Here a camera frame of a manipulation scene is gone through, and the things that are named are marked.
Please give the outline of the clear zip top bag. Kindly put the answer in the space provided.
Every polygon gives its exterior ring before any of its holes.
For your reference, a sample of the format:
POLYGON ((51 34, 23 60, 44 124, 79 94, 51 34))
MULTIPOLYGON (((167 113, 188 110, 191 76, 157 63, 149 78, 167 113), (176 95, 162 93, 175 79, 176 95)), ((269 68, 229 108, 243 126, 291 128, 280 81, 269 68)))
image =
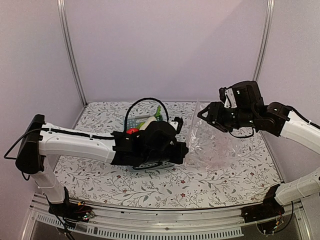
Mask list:
POLYGON ((200 170, 217 170, 244 157, 243 141, 223 133, 197 117, 209 103, 197 101, 187 138, 184 165, 200 170))

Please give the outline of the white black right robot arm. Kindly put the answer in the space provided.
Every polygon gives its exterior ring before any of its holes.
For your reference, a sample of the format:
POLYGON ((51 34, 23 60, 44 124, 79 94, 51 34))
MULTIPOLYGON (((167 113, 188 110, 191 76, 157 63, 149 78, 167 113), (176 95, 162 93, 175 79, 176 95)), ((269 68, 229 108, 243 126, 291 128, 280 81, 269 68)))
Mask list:
MULTIPOLYGON (((305 118, 294 107, 280 102, 264 104, 258 83, 253 80, 238 82, 219 89, 219 101, 210 102, 197 113, 197 117, 223 133, 234 129, 252 128, 253 133, 268 132, 276 137, 292 140, 320 152, 320 127, 305 118)), ((273 185, 259 191, 257 198, 263 203, 258 213, 269 218, 292 201, 309 197, 320 191, 320 170, 288 183, 273 185)))

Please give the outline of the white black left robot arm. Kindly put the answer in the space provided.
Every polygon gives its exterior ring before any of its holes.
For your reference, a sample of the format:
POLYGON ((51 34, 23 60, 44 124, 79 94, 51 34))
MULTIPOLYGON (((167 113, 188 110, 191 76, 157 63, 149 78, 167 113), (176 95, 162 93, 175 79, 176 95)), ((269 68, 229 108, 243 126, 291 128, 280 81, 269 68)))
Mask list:
POLYGON ((37 114, 16 140, 20 147, 13 160, 22 173, 33 176, 45 170, 45 157, 49 155, 93 159, 136 171, 154 169, 165 163, 181 165, 189 151, 185 142, 176 139, 183 123, 180 117, 170 119, 164 103, 153 97, 134 102, 125 113, 123 130, 111 133, 61 128, 45 122, 44 115, 37 114), (144 101, 157 102, 165 116, 150 115, 133 131, 128 123, 130 112, 144 101))

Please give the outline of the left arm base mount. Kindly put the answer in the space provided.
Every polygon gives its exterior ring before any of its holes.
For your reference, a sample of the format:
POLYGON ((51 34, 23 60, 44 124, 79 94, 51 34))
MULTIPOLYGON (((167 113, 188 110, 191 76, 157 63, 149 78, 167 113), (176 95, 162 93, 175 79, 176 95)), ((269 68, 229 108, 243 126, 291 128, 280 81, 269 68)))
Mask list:
POLYGON ((93 209, 84 201, 58 204, 49 202, 49 213, 74 222, 88 222, 95 216, 93 209))

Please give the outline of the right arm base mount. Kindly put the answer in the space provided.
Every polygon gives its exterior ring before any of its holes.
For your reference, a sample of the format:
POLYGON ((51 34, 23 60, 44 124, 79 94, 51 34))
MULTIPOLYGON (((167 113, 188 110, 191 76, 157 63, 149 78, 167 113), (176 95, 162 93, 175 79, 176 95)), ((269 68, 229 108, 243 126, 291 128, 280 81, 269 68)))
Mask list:
POLYGON ((256 204, 241 209, 241 217, 245 223, 257 223, 257 229, 264 235, 272 235, 284 223, 283 206, 256 204))

